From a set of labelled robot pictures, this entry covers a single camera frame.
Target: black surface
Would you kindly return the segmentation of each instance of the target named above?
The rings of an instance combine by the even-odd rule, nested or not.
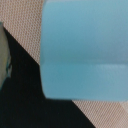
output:
[[[72,101],[45,99],[39,65],[6,35],[13,68],[0,92],[0,128],[93,128]]]

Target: dark background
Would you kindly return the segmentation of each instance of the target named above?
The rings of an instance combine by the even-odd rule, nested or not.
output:
[[[39,65],[5,32],[12,77],[6,79],[0,92],[0,128],[94,128],[72,101],[45,98]]]

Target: blue lid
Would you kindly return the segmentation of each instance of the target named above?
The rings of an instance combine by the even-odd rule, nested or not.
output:
[[[128,100],[128,1],[47,1],[40,70],[52,99]]]

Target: fabric texture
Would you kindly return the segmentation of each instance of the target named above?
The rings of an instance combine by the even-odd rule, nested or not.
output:
[[[39,64],[43,0],[1,0],[0,21]],[[128,102],[73,101],[97,128],[127,128]]]

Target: light blue object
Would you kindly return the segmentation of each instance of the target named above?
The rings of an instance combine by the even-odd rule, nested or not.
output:
[[[47,98],[128,100],[128,1],[45,2],[40,70]]]

